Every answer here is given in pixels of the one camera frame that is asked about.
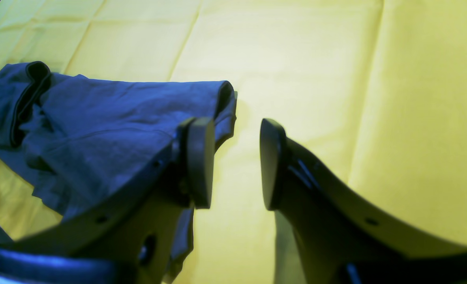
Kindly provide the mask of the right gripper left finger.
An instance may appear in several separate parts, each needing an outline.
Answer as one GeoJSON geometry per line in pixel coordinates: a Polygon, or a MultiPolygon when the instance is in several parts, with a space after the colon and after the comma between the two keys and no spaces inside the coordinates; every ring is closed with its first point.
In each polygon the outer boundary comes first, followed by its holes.
{"type": "Polygon", "coordinates": [[[0,245],[0,278],[22,284],[159,284],[185,208],[210,208],[215,126],[176,137],[100,205],[55,228],[0,245]]]}

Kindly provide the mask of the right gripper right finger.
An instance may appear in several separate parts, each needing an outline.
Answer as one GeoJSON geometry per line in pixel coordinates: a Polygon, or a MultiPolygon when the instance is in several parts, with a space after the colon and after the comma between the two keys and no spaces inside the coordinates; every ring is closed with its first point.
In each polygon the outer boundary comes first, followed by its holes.
{"type": "Polygon", "coordinates": [[[467,284],[466,245],[368,202],[273,119],[260,158],[264,205],[289,221],[307,283],[467,284]]]}

